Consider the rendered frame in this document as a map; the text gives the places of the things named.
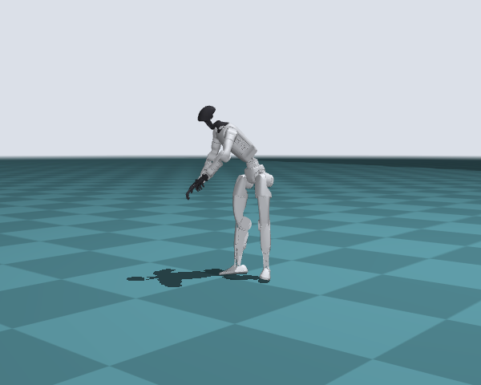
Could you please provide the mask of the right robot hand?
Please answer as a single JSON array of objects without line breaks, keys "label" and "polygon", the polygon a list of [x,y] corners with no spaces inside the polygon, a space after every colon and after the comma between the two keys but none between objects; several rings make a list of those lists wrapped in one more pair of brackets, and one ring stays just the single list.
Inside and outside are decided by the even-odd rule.
[{"label": "right robot hand", "polygon": [[[200,178],[199,178],[199,179],[200,179]],[[198,179],[198,180],[199,180],[199,179]],[[190,199],[188,195],[189,195],[190,192],[192,193],[193,189],[196,187],[196,184],[198,183],[198,180],[196,179],[196,182],[194,182],[194,183],[190,186],[189,190],[187,191],[187,193],[186,193],[186,198],[187,198],[188,200]],[[200,184],[200,185],[201,185],[201,184]]]}]

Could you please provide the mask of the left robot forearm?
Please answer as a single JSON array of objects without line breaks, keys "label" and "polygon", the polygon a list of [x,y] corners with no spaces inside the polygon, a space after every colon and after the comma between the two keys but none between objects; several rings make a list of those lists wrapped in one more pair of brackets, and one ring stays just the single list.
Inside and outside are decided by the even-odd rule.
[{"label": "left robot forearm", "polygon": [[223,166],[223,163],[220,160],[221,156],[223,155],[223,152],[224,150],[220,151],[220,153],[217,155],[215,160],[207,168],[207,171],[204,172],[204,174],[208,175],[208,180],[210,180],[213,177],[213,175],[218,171],[218,169]]}]

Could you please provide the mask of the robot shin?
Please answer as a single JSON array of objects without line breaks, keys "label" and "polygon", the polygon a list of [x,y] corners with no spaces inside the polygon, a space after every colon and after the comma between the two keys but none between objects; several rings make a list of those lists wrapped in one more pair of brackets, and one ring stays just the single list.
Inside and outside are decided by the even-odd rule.
[{"label": "robot shin", "polygon": [[247,245],[248,240],[248,230],[243,231],[235,226],[235,234],[234,234],[234,265],[233,266],[241,266],[241,258],[244,249]]},{"label": "robot shin", "polygon": [[269,252],[271,248],[271,233],[270,233],[270,220],[269,226],[267,224],[262,224],[260,230],[260,238],[261,238],[261,251],[263,254],[263,266],[264,269],[267,266],[269,270]]}]

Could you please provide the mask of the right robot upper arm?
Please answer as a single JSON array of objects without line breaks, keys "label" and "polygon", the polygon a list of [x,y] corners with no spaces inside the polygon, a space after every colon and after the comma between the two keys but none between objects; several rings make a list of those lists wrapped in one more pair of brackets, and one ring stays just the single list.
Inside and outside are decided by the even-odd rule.
[{"label": "right robot upper arm", "polygon": [[220,146],[221,146],[220,141],[219,141],[219,140],[217,139],[217,137],[216,137],[216,130],[217,130],[217,128],[215,128],[215,129],[213,130],[212,151],[211,151],[211,152],[209,153],[209,155],[208,155],[208,160],[210,160],[210,161],[212,161],[212,162],[213,162],[213,161],[215,160],[215,158],[217,157],[218,152],[219,152],[219,150],[220,150]]}]

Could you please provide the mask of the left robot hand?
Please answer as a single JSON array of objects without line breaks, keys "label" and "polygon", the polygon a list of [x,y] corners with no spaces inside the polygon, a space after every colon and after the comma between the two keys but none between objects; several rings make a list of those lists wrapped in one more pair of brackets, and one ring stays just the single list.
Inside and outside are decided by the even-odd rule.
[{"label": "left robot hand", "polygon": [[202,174],[202,177],[198,180],[198,183],[196,184],[196,187],[195,187],[197,192],[199,192],[200,189],[202,189],[200,184],[202,184],[202,186],[204,187],[204,184],[203,184],[204,180],[208,181],[208,175],[207,174]]}]

